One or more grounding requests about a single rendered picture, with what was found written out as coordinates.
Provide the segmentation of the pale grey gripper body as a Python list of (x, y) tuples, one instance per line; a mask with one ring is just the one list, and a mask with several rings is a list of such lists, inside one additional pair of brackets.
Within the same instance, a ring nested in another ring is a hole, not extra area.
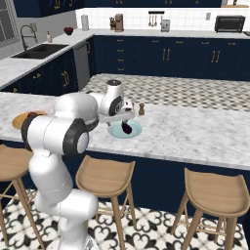
[(122, 120), (130, 120), (135, 117), (135, 113), (133, 110), (126, 111), (125, 109), (122, 109), (119, 113), (113, 115), (113, 116), (105, 116), (100, 114), (99, 120), (101, 123), (110, 123), (110, 122), (116, 122), (116, 121), (122, 121)]

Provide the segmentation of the dark purple eggplant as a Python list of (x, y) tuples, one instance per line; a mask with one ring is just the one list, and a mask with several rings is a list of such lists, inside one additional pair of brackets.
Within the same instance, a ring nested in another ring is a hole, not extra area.
[(122, 122), (121, 124), (122, 130), (126, 134), (131, 134), (132, 133), (132, 128), (130, 125), (128, 125), (126, 122)]

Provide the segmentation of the light blue plate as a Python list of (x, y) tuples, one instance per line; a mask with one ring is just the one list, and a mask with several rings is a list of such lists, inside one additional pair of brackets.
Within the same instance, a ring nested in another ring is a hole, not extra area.
[(130, 134), (126, 134), (122, 130), (122, 122), (116, 121), (112, 122), (111, 125), (107, 128), (108, 133), (117, 139), (132, 139), (137, 137), (142, 132), (142, 126), (139, 122), (135, 120), (129, 120), (127, 124), (132, 128), (132, 132)]

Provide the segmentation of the grey dishwasher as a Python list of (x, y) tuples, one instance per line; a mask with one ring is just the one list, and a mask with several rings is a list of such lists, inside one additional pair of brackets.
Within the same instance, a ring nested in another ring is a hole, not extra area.
[(82, 90), (90, 81), (90, 71), (88, 62), (87, 45), (85, 42), (80, 43), (73, 49), (75, 66), (79, 90)]

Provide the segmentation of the wooden bar stool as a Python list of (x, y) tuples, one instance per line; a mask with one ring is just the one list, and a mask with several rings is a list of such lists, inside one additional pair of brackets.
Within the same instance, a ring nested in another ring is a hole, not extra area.
[(76, 173), (75, 182), (80, 189), (85, 189), (100, 198), (109, 198), (111, 208), (98, 208), (96, 217), (109, 215), (114, 218), (121, 250), (125, 250), (121, 216), (126, 214), (125, 206), (129, 204), (129, 214), (133, 226), (137, 226), (131, 180), (135, 161), (130, 163), (108, 159), (96, 159), (86, 155)]
[(45, 250), (42, 238), (30, 213), (30, 202), (35, 195), (28, 195), (26, 193), (21, 179), (28, 173), (28, 163), (31, 156), (32, 153), (24, 148), (13, 148), (0, 145), (0, 183), (9, 182), (8, 186), (3, 191), (0, 191), (0, 228), (3, 233), (5, 244), (9, 245), (1, 200), (3, 198), (19, 200), (30, 221), (33, 231), (37, 236), (42, 250)]
[(225, 250), (233, 245), (237, 219), (250, 208), (250, 194), (242, 175), (229, 177), (213, 173), (200, 173), (185, 169), (185, 192), (171, 233), (185, 215), (187, 236), (181, 247), (187, 250), (196, 231), (226, 238)]

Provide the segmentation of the navy island front panel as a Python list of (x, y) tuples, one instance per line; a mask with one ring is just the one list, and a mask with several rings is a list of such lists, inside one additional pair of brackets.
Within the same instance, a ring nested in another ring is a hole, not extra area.
[(207, 165), (193, 163), (186, 159), (181, 161), (156, 159), (154, 156), (139, 156), (134, 149), (125, 152), (131, 143), (127, 140), (118, 140), (121, 148), (111, 141), (112, 149), (88, 149), (82, 154), (64, 156), (67, 170), (73, 180), (73, 187), (77, 188), (75, 177), (82, 160), (86, 155), (97, 159), (110, 159), (119, 162), (135, 161), (135, 169), (132, 176), (132, 192), (134, 205), (152, 210), (176, 213), (185, 191), (185, 169), (194, 172), (214, 173), (225, 176), (242, 175), (250, 190), (250, 170), (237, 169), (236, 167), (222, 167), (218, 163)]

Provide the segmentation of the navy base cupboards under sink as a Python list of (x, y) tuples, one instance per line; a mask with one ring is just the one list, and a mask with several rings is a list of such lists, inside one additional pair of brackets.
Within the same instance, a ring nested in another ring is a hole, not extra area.
[(2, 89), (2, 92), (61, 96), (77, 92), (73, 50), (58, 56)]

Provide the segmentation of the navy base cupboards long run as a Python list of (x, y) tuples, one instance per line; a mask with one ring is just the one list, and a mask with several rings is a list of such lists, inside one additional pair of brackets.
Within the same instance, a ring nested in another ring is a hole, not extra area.
[(90, 73), (250, 81), (250, 39), (95, 35)]

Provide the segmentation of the white paper towel roll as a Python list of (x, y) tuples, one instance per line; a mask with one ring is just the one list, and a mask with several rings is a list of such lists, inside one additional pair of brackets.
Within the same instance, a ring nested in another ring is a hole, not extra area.
[(81, 23), (82, 23), (82, 30), (83, 31), (88, 31), (89, 30), (88, 15), (82, 15), (81, 16)]

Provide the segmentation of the black sink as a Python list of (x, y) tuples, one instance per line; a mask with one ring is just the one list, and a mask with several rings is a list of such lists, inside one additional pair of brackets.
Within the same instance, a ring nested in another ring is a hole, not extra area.
[(13, 59), (45, 60), (60, 56), (69, 48), (62, 44), (41, 44), (13, 56)]

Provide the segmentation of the dark curved tap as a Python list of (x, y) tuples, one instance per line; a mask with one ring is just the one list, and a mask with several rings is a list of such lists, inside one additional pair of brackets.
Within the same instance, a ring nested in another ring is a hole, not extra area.
[[(25, 28), (25, 27), (28, 27), (29, 29), (30, 29), (30, 31), (31, 31), (31, 35), (24, 35), (23, 34), (23, 29)], [(28, 25), (28, 24), (25, 24), (25, 25), (23, 25), (22, 27), (21, 27), (21, 42), (22, 42), (22, 46), (23, 46), (23, 49), (24, 49), (24, 51), (27, 51), (27, 48), (28, 48), (28, 46), (26, 45), (26, 43), (25, 43), (25, 38), (33, 38), (34, 40), (35, 40), (35, 42), (36, 43), (38, 43), (38, 39), (37, 39), (37, 36), (36, 36), (36, 33), (35, 33), (35, 31), (34, 31), (34, 29), (33, 29), (33, 27), (32, 26), (30, 26), (30, 25)]]

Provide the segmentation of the black toaster oven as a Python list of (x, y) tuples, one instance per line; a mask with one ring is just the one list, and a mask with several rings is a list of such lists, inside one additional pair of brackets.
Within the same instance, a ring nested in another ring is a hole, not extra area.
[(217, 16), (214, 29), (216, 32), (241, 33), (244, 23), (244, 16)]

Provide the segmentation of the window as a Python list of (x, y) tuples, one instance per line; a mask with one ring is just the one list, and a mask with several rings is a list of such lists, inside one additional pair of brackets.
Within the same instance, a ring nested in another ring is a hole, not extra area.
[(0, 48), (19, 42), (13, 10), (9, 0), (0, 0)]

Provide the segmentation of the rail with hanging tools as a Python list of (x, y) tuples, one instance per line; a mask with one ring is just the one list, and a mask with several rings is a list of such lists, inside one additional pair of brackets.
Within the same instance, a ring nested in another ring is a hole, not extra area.
[(149, 11), (148, 14), (149, 14), (148, 25), (157, 26), (157, 17), (163, 16), (165, 12), (164, 11)]

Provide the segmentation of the navy wall cupboards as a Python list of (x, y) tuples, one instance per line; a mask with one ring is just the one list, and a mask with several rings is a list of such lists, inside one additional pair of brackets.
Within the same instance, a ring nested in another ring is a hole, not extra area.
[(81, 8), (220, 8), (222, 0), (13, 0), (19, 18), (43, 18)]

